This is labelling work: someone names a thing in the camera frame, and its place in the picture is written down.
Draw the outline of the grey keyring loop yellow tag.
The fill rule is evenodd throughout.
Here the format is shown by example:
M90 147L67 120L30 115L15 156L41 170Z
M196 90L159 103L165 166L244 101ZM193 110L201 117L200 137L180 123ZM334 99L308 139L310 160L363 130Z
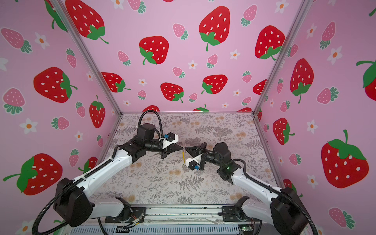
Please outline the grey keyring loop yellow tag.
M185 158L185 151L182 150L182 159L183 159L183 165L186 164L186 158Z

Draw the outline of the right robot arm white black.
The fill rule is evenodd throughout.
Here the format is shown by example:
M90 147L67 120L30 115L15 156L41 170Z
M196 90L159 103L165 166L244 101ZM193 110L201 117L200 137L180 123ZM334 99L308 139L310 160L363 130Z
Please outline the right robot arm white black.
M206 143L185 147L184 150L190 154L190 158L186 159L190 170L203 171L206 164L217 165L217 174L222 180L250 192L265 204L265 207L256 209L247 197L243 197L235 204L241 220L257 218L271 222L281 235L299 235L309 224L310 215L294 189L273 187L249 175L246 162L232 159L224 142L216 144L213 150L208 150Z

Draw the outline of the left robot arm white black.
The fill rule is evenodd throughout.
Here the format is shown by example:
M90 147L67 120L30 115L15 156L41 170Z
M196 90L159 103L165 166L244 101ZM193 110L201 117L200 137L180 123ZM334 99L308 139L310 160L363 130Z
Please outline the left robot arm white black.
M56 192L62 193L54 210L71 226L77 227L89 219L130 215L130 205L121 198L103 202L90 202L90 197L119 171L131 166L148 152L158 152L161 158L181 151L177 143L179 136L174 133L154 138L155 126L149 123L138 127L137 135L114 149L108 160L86 173L72 179L63 179Z

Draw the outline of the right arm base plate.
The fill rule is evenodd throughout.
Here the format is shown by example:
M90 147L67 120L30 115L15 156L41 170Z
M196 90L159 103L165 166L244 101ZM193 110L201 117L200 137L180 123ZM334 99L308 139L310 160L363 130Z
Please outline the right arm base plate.
M240 208L235 206L223 206L218 215L222 216L224 222L260 222L257 218L246 216Z

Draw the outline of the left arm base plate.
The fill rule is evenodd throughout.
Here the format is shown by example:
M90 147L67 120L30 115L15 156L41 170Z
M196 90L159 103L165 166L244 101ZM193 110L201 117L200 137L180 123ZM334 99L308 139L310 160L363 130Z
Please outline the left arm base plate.
M116 217L106 217L105 223L131 223L137 220L137 223L143 223L146 216L146 207L124 208L120 215Z

